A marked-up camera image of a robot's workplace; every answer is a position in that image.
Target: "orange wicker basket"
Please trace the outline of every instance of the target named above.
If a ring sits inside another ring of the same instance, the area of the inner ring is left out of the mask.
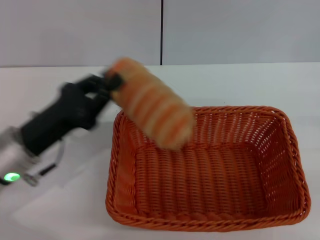
[[[192,140],[157,148],[115,119],[106,208],[123,225],[228,232],[292,225],[311,199],[288,117],[266,106],[195,107]]]

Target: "green led light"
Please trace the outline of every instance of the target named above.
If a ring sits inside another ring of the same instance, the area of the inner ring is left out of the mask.
[[[20,175],[18,173],[14,173],[14,172],[10,172],[4,176],[4,180],[6,180],[8,182],[17,181],[19,178],[20,178]]]

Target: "white table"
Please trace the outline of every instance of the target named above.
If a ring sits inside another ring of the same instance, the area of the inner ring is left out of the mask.
[[[316,240],[320,239],[320,63],[150,66],[194,106],[268,105],[291,119],[313,202],[309,217],[293,226],[230,233],[151,231],[114,222],[105,208],[113,120],[110,104],[93,132],[67,138],[58,169],[32,188],[23,181],[0,192],[1,240]],[[20,126],[76,81],[101,67],[0,68],[0,131]],[[43,155],[53,161],[57,146]]]

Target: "white wall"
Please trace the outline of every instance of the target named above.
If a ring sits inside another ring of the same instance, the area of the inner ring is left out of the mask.
[[[0,67],[160,64],[160,0],[0,0]]]
[[[163,64],[320,61],[319,0],[164,0]]]

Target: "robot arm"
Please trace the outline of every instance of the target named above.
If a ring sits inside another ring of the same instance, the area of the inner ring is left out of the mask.
[[[111,99],[109,92],[122,83],[118,75],[112,79],[91,75],[76,83],[65,83],[55,103],[22,127],[6,129],[0,134],[0,184],[7,186],[23,177],[35,186],[37,179],[26,172],[40,162],[39,155],[75,128],[92,129]],[[51,164],[39,176],[55,167]]]

